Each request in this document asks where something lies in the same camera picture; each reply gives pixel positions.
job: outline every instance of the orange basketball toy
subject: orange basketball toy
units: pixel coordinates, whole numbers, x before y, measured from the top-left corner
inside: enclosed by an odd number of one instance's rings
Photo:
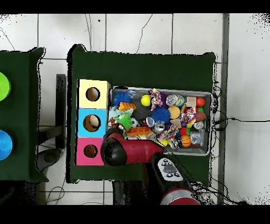
[[[183,136],[181,137],[181,140],[182,140],[182,145],[183,145],[183,147],[188,147],[188,146],[190,146],[190,144],[191,144],[191,139],[190,139],[189,136],[183,135]]]

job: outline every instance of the green table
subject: green table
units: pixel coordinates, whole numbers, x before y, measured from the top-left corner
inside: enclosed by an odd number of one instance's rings
[[[68,53],[67,98],[67,181],[123,180],[138,181],[143,177],[143,165],[120,167],[75,166],[76,88],[78,79],[106,80],[111,86],[157,89],[213,91],[213,64],[215,55],[154,55],[123,54],[113,52],[87,52],[75,44]],[[209,184],[209,158],[207,156],[178,155],[181,163],[171,157],[192,181]]]
[[[0,129],[13,139],[13,150],[0,161],[0,180],[47,181],[36,169],[38,72],[43,48],[29,52],[0,51],[0,72],[11,83],[11,92],[0,101]]]

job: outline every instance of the gray bin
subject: gray bin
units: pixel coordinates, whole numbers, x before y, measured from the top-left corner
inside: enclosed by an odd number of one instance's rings
[[[137,121],[142,118],[151,117],[152,112],[149,107],[145,107],[141,104],[141,97],[145,94],[149,94],[149,90],[146,88],[135,88],[135,87],[112,87],[109,92],[109,98],[112,102],[114,95],[119,91],[130,91],[133,90],[136,96],[132,98],[132,103],[136,105],[136,110],[133,112],[132,117]],[[179,94],[184,97],[203,97],[205,100],[205,105],[202,107],[204,113],[206,114],[206,119],[204,120],[205,136],[203,146],[200,148],[181,148],[179,150],[173,150],[169,145],[165,147],[167,151],[165,154],[175,154],[175,155],[192,155],[192,156],[205,156],[210,152],[210,141],[211,141],[211,128],[212,128],[212,107],[213,107],[213,96],[209,92],[195,92],[195,91],[181,91],[181,90],[168,90],[168,89],[158,89],[160,92],[164,92],[166,95]]]

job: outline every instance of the colorful toy pile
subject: colorful toy pile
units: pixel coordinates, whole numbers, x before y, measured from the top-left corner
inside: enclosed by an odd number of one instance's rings
[[[132,118],[136,105],[131,103],[130,95],[121,91],[114,99],[109,113],[108,128],[116,127],[130,140],[149,139],[163,147],[169,145],[174,150],[183,147],[198,148],[204,142],[203,97],[184,97],[178,94],[165,95],[151,89],[141,97],[141,103],[149,107],[151,117],[139,121]]]

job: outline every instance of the green spiky toy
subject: green spiky toy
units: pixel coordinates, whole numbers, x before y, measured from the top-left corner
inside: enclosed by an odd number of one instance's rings
[[[115,118],[115,121],[121,125],[126,132],[132,127],[132,121],[128,114],[119,115],[117,118]]]

